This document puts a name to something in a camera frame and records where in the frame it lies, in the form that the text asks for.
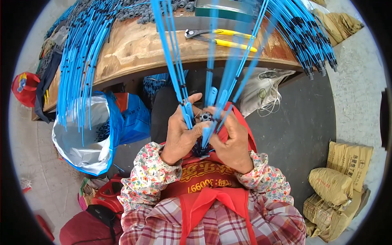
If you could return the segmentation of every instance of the yellow plastic piece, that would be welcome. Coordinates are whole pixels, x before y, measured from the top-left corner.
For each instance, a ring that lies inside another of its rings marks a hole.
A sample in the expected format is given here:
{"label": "yellow plastic piece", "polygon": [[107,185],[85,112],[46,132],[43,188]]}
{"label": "yellow plastic piece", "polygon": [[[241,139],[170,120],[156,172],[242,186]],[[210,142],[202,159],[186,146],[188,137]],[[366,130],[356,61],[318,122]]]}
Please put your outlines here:
{"label": "yellow plastic piece", "polygon": [[[236,43],[221,40],[221,39],[214,39],[214,40],[216,41],[216,44],[221,45],[221,46],[225,46],[225,47],[233,47],[233,48],[238,48],[238,49],[246,49],[248,47],[245,44],[236,44]],[[257,52],[257,49],[255,49],[254,47],[251,47],[250,50],[252,52]]]}
{"label": "yellow plastic piece", "polygon": [[237,31],[230,31],[230,30],[225,30],[225,29],[216,29],[214,30],[214,33],[220,34],[220,35],[226,35],[226,36],[241,36],[246,39],[250,39],[252,35],[237,32]]}

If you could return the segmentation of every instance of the wooden workbench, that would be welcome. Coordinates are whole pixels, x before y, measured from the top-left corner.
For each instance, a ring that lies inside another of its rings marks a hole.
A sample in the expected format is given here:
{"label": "wooden workbench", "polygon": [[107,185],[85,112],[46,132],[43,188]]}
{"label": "wooden workbench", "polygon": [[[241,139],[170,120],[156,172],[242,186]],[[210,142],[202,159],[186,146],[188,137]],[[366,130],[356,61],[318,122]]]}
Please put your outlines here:
{"label": "wooden workbench", "polygon": [[[194,12],[187,13],[178,9],[174,16],[194,16]],[[257,48],[260,45],[266,26],[267,21],[264,19],[254,47]],[[209,44],[194,39],[187,40],[184,33],[185,31],[176,32],[184,70],[197,67],[205,68]],[[231,41],[230,36],[218,35],[217,38]],[[214,66],[224,67],[229,52],[230,48],[217,45]],[[254,54],[250,52],[245,66],[249,65]],[[269,37],[258,61],[258,67],[303,71],[291,48],[276,30]],[[98,57],[93,90],[101,90],[117,83],[164,72],[167,72],[166,60],[155,24],[137,24],[136,19],[123,22],[116,20],[111,29],[109,43],[106,42],[103,45]],[[45,112],[53,111],[56,108],[59,82],[60,70],[58,69],[49,87],[48,103],[44,105]]]}

